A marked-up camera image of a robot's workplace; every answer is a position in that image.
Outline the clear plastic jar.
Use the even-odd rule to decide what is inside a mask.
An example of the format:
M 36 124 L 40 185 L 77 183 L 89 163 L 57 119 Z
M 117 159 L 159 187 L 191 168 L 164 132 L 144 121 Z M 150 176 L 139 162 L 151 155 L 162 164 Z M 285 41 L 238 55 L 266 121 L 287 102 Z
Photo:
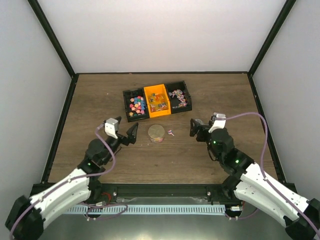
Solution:
M 163 137 L 156 137 L 156 138 L 153 138 L 153 137 L 150 137 L 150 138 L 149 138 L 149 140 L 150 140 L 152 143 L 155 143 L 155 144 L 163 142 L 164 139 L 165 139 L 164 136 L 163 136 Z

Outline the round white jar lid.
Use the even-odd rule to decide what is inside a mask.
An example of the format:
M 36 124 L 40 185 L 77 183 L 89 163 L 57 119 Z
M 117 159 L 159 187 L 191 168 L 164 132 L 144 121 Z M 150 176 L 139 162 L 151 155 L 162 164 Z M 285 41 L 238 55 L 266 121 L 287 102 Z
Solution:
M 150 138 L 160 138 L 160 137 L 164 137 L 165 129 L 160 124 L 153 124 L 149 127 L 147 133 Z

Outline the black bin with star candies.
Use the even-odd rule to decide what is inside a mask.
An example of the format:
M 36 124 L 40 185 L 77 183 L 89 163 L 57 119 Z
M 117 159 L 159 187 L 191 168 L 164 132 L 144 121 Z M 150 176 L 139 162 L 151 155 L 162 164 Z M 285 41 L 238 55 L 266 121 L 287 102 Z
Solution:
M 125 90 L 122 92 L 125 115 L 128 122 L 150 118 L 147 98 L 143 88 Z

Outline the metal scoop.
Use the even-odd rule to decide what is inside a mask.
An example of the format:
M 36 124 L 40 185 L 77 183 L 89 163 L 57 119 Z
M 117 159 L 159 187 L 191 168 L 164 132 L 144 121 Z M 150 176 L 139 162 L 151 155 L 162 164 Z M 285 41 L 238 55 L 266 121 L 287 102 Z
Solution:
M 205 123 L 201 120 L 201 119 L 195 119 L 195 121 L 199 124 L 199 125 L 204 125 Z

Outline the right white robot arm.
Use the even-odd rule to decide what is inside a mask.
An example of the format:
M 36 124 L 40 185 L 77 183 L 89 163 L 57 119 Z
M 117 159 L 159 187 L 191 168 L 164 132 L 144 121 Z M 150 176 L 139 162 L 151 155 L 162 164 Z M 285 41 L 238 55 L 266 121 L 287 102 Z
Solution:
M 218 113 L 208 124 L 191 119 L 189 132 L 198 142 L 206 143 L 209 157 L 219 162 L 229 175 L 223 183 L 223 198 L 251 204 L 278 221 L 293 240 L 313 240 L 319 236 L 319 200 L 299 195 L 266 173 L 235 147 L 225 125 L 225 116 Z

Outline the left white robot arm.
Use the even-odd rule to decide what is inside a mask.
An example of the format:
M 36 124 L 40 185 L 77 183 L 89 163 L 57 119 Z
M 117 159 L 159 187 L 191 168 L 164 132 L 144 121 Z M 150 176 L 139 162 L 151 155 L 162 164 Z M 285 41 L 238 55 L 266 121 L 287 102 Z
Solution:
M 120 145 L 135 144 L 138 123 L 125 135 L 119 133 L 121 117 L 109 118 L 95 129 L 82 162 L 65 178 L 51 187 L 26 197 L 17 198 L 5 222 L 11 240 L 37 240 L 44 230 L 69 208 L 85 202 L 97 202 L 102 189 L 97 186 L 100 176 L 116 166 L 115 152 Z

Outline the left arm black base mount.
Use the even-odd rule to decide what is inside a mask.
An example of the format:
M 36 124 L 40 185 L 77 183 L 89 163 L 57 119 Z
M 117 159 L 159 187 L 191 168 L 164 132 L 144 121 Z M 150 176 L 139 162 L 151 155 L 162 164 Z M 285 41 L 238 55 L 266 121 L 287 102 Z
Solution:
M 115 203 L 117 201 L 118 189 L 114 184 L 101 183 L 98 180 L 90 182 L 88 185 L 90 196 L 85 201 L 88 204 L 98 202 Z

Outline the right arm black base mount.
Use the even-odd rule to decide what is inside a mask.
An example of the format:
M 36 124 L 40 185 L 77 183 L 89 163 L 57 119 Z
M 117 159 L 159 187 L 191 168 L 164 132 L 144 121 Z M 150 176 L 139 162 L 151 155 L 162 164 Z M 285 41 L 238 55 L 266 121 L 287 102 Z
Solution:
M 233 176 L 228 176 L 221 184 L 206 186 L 207 200 L 210 203 L 239 204 L 241 202 L 234 193 L 241 181 Z

